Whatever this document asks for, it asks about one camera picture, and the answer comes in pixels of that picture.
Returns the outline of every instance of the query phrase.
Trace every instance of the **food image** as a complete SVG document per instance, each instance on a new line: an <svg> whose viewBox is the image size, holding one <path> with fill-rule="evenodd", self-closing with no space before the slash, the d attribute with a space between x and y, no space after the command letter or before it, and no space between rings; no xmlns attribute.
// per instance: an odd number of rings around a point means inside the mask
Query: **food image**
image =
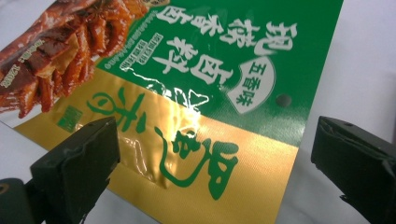
<svg viewBox="0 0 396 224"><path fill-rule="evenodd" d="M48 112L93 75L93 57L120 51L148 11L140 0L57 0L0 51L0 113Z"/></svg>

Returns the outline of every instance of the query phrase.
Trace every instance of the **shiny plastic film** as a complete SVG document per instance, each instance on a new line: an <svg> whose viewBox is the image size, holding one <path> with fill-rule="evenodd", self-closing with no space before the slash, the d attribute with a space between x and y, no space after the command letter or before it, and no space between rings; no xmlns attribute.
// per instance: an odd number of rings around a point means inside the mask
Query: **shiny plastic film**
<svg viewBox="0 0 396 224"><path fill-rule="evenodd" d="M161 223L274 223L342 1L140 3L123 48L15 129L51 149L114 116L122 198Z"/></svg>

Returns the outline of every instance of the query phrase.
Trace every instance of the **white background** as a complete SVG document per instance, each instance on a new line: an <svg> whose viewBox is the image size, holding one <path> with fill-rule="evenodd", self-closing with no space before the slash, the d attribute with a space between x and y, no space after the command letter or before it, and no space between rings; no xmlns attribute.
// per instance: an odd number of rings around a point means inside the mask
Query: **white background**
<svg viewBox="0 0 396 224"><path fill-rule="evenodd" d="M0 0L0 49L25 31L51 2ZM310 162L318 116L342 119L395 141L396 1L345 1L276 222L367 223L339 199L341 191ZM18 123L4 115L1 119L10 126ZM28 181L29 166L44 153L44 149L0 124L0 179ZM152 222L109 191L101 196L86 221Z"/></svg>

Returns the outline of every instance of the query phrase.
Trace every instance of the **white table surface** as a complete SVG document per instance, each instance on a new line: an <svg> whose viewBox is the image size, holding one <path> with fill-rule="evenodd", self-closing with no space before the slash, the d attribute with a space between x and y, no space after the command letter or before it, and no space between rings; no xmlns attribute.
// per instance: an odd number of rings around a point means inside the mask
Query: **white table surface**
<svg viewBox="0 0 396 224"><path fill-rule="evenodd" d="M0 49L26 30L50 0L0 0ZM318 116L354 123L396 142L396 1L345 0L318 92L276 223L367 223L310 162ZM8 119L9 126L19 120ZM28 181L46 151L0 122L0 179ZM108 190L86 223L153 223Z"/></svg>

